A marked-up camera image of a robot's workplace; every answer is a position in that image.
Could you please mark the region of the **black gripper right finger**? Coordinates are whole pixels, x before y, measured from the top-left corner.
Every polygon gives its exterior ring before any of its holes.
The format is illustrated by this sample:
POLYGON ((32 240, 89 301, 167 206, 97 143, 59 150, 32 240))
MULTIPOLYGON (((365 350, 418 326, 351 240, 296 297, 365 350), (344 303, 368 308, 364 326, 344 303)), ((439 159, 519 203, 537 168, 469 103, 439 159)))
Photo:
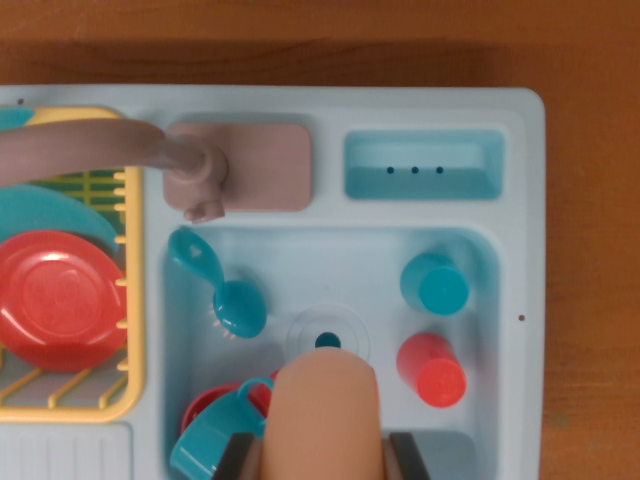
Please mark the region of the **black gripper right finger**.
POLYGON ((390 433, 383 439, 383 453, 387 480, 431 479, 411 433, 390 433))

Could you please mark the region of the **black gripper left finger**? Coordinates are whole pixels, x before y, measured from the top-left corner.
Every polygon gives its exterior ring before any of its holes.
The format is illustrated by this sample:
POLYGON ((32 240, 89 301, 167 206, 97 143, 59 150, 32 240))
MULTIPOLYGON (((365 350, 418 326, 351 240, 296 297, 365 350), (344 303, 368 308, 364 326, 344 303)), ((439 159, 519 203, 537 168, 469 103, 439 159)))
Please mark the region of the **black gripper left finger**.
POLYGON ((262 447, 262 439, 251 433, 233 434, 214 472, 214 480, 257 480, 262 447))

